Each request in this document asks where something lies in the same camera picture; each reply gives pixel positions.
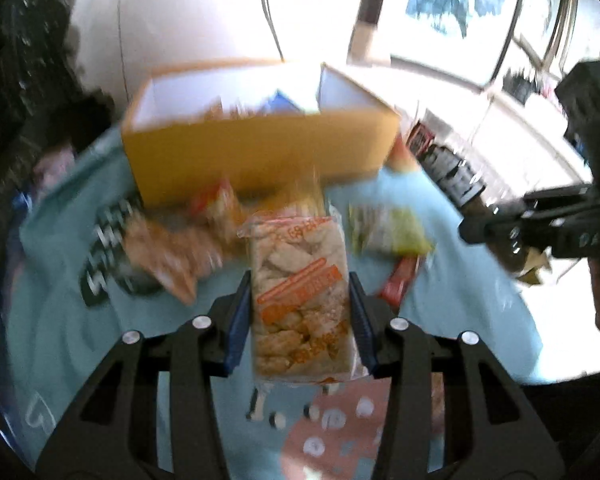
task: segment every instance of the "yellow cardboard box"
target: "yellow cardboard box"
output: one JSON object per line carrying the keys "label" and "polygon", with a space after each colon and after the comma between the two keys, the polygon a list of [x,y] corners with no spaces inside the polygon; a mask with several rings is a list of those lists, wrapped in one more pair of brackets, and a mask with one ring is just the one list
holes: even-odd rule
{"label": "yellow cardboard box", "polygon": [[[200,121],[225,109],[259,108],[277,90],[304,115]],[[142,86],[122,140],[146,206],[188,200],[226,176],[236,191],[272,189],[315,173],[324,182],[376,172],[399,116],[337,70],[319,64],[229,60],[166,69]]]}

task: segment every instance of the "blue gripper pad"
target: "blue gripper pad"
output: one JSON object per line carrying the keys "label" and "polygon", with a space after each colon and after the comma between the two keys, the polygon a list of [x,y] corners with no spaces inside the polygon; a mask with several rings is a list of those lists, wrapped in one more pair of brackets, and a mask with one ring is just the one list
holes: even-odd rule
{"label": "blue gripper pad", "polygon": [[366,315],[365,306],[363,303],[364,294],[362,286],[358,281],[358,277],[354,272],[349,273],[349,297],[351,304],[351,327],[353,335],[356,338],[360,360],[365,365],[371,375],[378,368],[378,356],[376,355],[376,343],[374,341],[374,332],[371,327],[371,322]]}
{"label": "blue gripper pad", "polygon": [[224,348],[224,361],[222,366],[228,376],[240,364],[244,344],[247,340],[250,327],[251,314],[251,272],[244,273],[238,290],[227,298],[229,305],[226,308],[224,331],[221,330],[220,345]]}

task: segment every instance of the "snack bag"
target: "snack bag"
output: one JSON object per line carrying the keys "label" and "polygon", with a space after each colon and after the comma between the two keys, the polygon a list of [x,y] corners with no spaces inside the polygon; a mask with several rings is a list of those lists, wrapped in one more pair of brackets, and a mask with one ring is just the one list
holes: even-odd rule
{"label": "snack bag", "polygon": [[230,246],[237,241],[237,230],[247,219],[246,213],[227,179],[199,193],[189,203],[193,218],[206,221],[219,240]]}
{"label": "snack bag", "polygon": [[350,205],[349,221],[355,251],[424,256],[433,250],[422,224],[408,208]]}
{"label": "snack bag", "polygon": [[331,217],[251,229],[253,359],[261,378],[346,381],[355,367],[344,234]]}
{"label": "snack bag", "polygon": [[238,238],[248,237],[251,225],[262,220],[323,216],[324,196],[314,179],[295,182],[252,206],[244,207],[224,178],[193,197],[189,213],[194,219],[208,224],[218,239],[231,247]]}
{"label": "snack bag", "polygon": [[150,273],[184,304],[196,299],[198,279],[222,267],[222,250],[204,228],[170,232],[142,215],[133,215],[122,241],[131,264]]}
{"label": "snack bag", "polygon": [[421,256],[405,256],[401,259],[378,294],[378,297],[385,300],[396,315],[400,312],[400,304],[409,291],[411,283],[418,275],[421,259]]}
{"label": "snack bag", "polygon": [[248,237],[251,226],[275,218],[324,216],[324,195],[317,179],[301,180],[252,206],[246,221],[238,229],[239,237]]}

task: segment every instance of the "red snack package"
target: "red snack package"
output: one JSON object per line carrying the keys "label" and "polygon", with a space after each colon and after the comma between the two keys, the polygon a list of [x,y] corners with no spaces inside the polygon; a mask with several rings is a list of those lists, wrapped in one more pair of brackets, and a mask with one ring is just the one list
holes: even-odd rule
{"label": "red snack package", "polygon": [[420,259],[420,256],[405,256],[401,259],[378,294],[378,297],[385,300],[396,314],[400,310],[402,298],[418,275]]}

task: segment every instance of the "blue item in box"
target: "blue item in box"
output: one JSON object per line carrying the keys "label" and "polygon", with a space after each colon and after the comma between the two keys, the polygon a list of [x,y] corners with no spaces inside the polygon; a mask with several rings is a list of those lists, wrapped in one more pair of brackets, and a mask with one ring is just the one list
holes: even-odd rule
{"label": "blue item in box", "polygon": [[273,97],[262,105],[258,113],[264,115],[279,113],[301,114],[302,110],[280,90],[277,90]]}

